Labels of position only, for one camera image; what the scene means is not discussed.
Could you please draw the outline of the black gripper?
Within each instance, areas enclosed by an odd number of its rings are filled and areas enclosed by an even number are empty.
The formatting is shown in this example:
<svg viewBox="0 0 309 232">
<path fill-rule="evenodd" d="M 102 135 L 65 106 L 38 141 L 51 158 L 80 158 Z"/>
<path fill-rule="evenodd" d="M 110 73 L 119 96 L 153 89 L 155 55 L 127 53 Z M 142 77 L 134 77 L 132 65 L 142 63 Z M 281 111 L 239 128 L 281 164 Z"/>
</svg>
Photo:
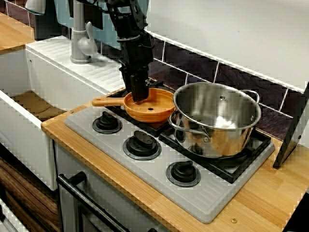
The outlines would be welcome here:
<svg viewBox="0 0 309 232">
<path fill-rule="evenodd" d="M 129 38 L 118 38 L 121 46 L 121 68 L 126 89 L 131 89 L 134 102 L 145 100 L 149 96 L 149 63 L 153 62 L 153 37 L 137 35 Z"/>
</svg>

